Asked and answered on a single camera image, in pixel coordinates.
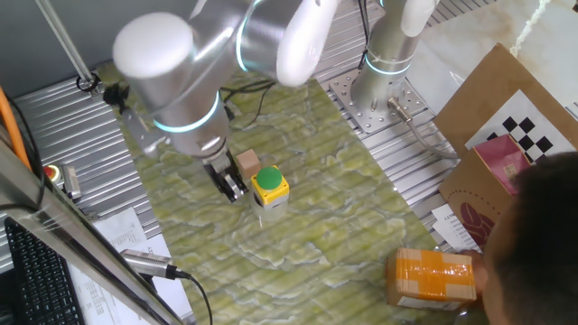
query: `checkerboard pattern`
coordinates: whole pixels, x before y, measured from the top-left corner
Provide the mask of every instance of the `checkerboard pattern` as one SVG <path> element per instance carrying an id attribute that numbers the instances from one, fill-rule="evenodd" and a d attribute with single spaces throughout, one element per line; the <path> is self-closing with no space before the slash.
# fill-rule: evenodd
<path id="1" fill-rule="evenodd" d="M 524 150 L 524 154 L 531 163 L 544 158 L 548 150 L 554 146 L 546 136 L 542 135 L 535 138 L 530 134 L 536 125 L 528 117 L 518 122 L 510 116 L 502 123 L 502 126 Z M 496 137 L 498 135 L 493 132 L 488 136 L 488 141 Z"/>

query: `wall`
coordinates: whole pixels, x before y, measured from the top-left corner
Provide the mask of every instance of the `wall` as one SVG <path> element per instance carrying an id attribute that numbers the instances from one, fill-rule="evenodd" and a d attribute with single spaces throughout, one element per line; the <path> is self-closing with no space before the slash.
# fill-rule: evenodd
<path id="1" fill-rule="evenodd" d="M 52 0 L 89 68 L 111 60 L 120 29 L 136 17 L 171 12 L 188 18 L 196 0 Z M 34 0 L 0 0 L 0 85 L 19 97 L 77 76 Z"/>

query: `keyboard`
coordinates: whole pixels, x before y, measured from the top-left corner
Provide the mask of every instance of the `keyboard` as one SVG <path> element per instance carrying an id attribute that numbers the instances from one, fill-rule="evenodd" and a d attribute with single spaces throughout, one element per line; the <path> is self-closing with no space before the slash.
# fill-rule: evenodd
<path id="1" fill-rule="evenodd" d="M 5 232 L 28 325 L 84 325 L 66 262 L 13 219 Z"/>

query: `dark hair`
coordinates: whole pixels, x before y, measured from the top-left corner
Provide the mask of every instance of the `dark hair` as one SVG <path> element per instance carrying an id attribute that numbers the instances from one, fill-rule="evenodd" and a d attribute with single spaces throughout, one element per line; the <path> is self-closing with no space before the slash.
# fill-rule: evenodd
<path id="1" fill-rule="evenodd" d="M 495 261 L 504 312 L 517 325 L 578 324 L 578 153 L 544 158 L 515 183 L 515 240 Z"/>

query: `person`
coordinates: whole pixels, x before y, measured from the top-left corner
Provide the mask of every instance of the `person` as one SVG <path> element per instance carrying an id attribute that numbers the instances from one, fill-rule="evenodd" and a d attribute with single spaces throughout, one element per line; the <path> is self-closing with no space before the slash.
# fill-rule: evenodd
<path id="1" fill-rule="evenodd" d="M 491 325 L 578 324 L 578 153 L 522 171 L 518 195 L 473 257 Z"/>

